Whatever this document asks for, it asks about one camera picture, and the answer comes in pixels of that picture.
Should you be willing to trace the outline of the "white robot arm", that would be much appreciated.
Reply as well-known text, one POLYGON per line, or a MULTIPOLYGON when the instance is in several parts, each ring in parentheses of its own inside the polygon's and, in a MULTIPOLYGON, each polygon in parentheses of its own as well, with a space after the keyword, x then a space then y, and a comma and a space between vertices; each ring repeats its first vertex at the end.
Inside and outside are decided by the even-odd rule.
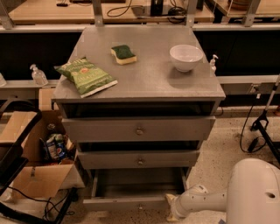
POLYGON ((280 224, 280 169, 261 159, 235 164, 227 189, 210 193, 194 185, 180 195, 167 194, 168 221, 180 221, 200 211, 226 214, 226 224, 280 224))

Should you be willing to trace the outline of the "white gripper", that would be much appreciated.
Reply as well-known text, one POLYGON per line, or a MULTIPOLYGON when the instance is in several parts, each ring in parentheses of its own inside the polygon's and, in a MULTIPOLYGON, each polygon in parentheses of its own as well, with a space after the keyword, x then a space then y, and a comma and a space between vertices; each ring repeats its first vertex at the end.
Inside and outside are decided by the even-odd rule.
POLYGON ((190 213, 203 210, 204 200, 208 190, 203 185, 194 185, 180 195, 167 193, 165 195, 171 212, 166 217, 169 222, 177 222, 186 218, 190 213))

